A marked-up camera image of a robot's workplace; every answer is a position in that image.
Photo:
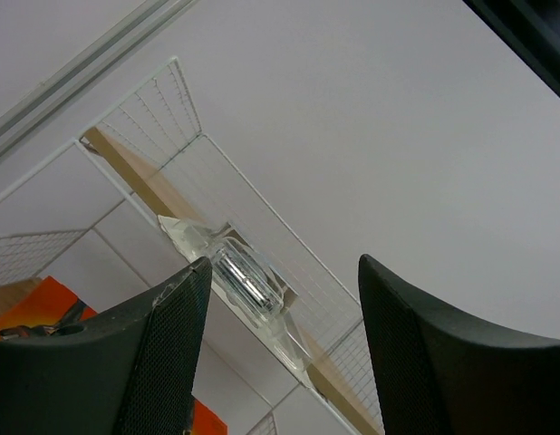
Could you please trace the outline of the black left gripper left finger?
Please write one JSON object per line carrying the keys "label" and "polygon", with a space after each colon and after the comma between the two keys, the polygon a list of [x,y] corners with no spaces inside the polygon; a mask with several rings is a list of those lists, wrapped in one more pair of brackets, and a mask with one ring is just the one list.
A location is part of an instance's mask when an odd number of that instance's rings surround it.
{"label": "black left gripper left finger", "polygon": [[48,336],[0,341],[0,434],[182,434],[212,265]]}

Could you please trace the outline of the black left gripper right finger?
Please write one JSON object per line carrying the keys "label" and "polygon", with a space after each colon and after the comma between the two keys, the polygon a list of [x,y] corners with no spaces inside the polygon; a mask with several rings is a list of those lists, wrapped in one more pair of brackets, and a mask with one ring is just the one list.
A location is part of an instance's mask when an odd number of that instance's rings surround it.
{"label": "black left gripper right finger", "polygon": [[389,434],[560,434],[560,340],[468,314],[369,255],[362,318]]}

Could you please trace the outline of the orange Fusion5 box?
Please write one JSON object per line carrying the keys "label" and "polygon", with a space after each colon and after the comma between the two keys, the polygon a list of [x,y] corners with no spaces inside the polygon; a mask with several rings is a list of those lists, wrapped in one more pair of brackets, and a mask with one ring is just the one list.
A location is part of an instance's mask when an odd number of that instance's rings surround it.
{"label": "orange Fusion5 box", "polygon": [[0,341],[48,336],[96,312],[51,276],[0,286]]}
{"label": "orange Fusion5 box", "polygon": [[190,414],[190,435],[227,435],[228,426],[206,405],[198,399],[193,402]]}

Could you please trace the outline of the clear blue blister razor pack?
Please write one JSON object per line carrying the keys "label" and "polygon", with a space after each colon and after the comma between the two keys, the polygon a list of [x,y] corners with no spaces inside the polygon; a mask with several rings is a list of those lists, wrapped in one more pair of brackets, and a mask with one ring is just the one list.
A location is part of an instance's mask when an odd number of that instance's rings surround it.
{"label": "clear blue blister razor pack", "polygon": [[212,265],[212,288],[256,338],[290,371],[304,372],[311,356],[289,314],[288,283],[230,222],[218,228],[159,215],[158,224],[189,262]]}

